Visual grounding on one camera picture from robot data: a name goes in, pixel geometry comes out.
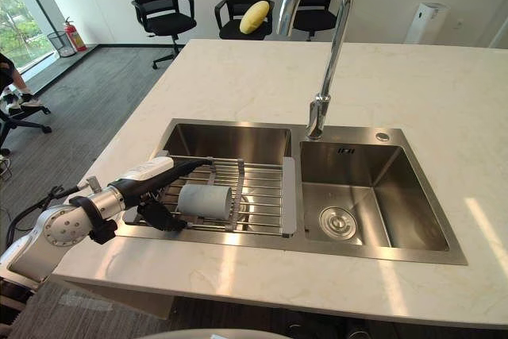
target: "dish drying rack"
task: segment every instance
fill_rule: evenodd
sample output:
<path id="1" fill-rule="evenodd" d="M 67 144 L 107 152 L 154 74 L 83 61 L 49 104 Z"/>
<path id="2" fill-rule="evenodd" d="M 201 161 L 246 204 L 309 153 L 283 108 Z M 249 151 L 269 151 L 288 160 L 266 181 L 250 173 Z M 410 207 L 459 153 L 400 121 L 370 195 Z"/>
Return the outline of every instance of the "dish drying rack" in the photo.
<path id="1" fill-rule="evenodd" d="M 245 163 L 242 159 L 168 155 L 181 160 L 208 159 L 211 165 L 196 168 L 189 175 L 166 186 L 158 200 L 179 218 L 187 229 L 289 237 L 296 230 L 294 160 L 282 165 Z M 232 206 L 228 220 L 182 215 L 179 192 L 185 184 L 231 187 Z"/>

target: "red fire extinguisher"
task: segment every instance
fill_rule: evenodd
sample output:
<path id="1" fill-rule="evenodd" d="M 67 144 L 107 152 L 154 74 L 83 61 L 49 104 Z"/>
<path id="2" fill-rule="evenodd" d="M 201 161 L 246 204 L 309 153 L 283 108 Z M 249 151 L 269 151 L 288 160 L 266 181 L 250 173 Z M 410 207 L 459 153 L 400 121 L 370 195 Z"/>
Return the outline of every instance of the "red fire extinguisher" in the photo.
<path id="1" fill-rule="evenodd" d="M 79 36 L 78 31 L 76 30 L 76 27 L 74 27 L 72 24 L 72 21 L 69 21 L 69 18 L 65 19 L 65 33 L 69 37 L 69 40 L 71 41 L 72 45 L 74 45 L 74 48 L 76 51 L 85 51 L 87 50 L 87 46 L 85 43 L 83 43 L 83 40 L 81 40 L 81 37 Z"/>

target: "drain strainer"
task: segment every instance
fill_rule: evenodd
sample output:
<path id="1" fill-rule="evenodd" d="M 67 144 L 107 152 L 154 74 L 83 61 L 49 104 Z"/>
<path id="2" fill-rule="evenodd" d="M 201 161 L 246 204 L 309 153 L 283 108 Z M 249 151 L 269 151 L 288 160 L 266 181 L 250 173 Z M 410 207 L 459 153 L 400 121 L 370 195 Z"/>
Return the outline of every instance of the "drain strainer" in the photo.
<path id="1" fill-rule="evenodd" d="M 336 240 L 348 240 L 356 233 L 355 218 L 338 206 L 325 208 L 319 215 L 319 225 L 327 236 Z"/>

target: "kitchen island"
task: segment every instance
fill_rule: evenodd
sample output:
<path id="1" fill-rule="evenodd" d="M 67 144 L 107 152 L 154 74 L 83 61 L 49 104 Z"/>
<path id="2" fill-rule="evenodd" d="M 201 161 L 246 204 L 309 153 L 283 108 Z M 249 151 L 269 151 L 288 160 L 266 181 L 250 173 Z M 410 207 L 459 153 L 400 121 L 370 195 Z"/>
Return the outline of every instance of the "kitchen island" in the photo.
<path id="1" fill-rule="evenodd" d="M 326 43 L 192 40 L 85 177 L 105 184 L 146 161 L 172 118 L 306 124 L 328 54 Z M 345 44 L 331 90 L 327 125 L 402 129 L 467 266 L 116 237 L 104 245 L 87 238 L 53 276 L 99 294 L 106 287 L 112 298 L 187 295 L 506 327 L 507 79 L 503 50 Z M 149 301 L 137 307 L 153 312 Z"/>

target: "chrome faucet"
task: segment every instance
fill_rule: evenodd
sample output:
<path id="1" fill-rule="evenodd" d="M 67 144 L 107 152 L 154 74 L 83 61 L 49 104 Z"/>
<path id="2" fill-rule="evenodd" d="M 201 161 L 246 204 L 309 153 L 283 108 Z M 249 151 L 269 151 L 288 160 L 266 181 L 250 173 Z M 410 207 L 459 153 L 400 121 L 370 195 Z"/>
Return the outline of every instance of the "chrome faucet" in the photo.
<path id="1" fill-rule="evenodd" d="M 280 9 L 279 25 L 277 33 L 286 36 L 291 35 L 294 16 L 298 8 L 300 0 L 283 0 Z M 307 136 L 310 139 L 319 139 L 323 134 L 323 126 L 325 125 L 326 111 L 330 102 L 330 84 L 335 73 L 337 59 L 341 53 L 342 42 L 344 41 L 344 33 L 348 26 L 348 16 L 351 10 L 352 0 L 341 0 L 339 12 L 337 15 L 337 27 L 332 41 L 332 51 L 328 66 L 326 67 L 325 79 L 321 90 L 316 94 L 316 98 L 310 103 L 310 119 L 307 126 Z"/>

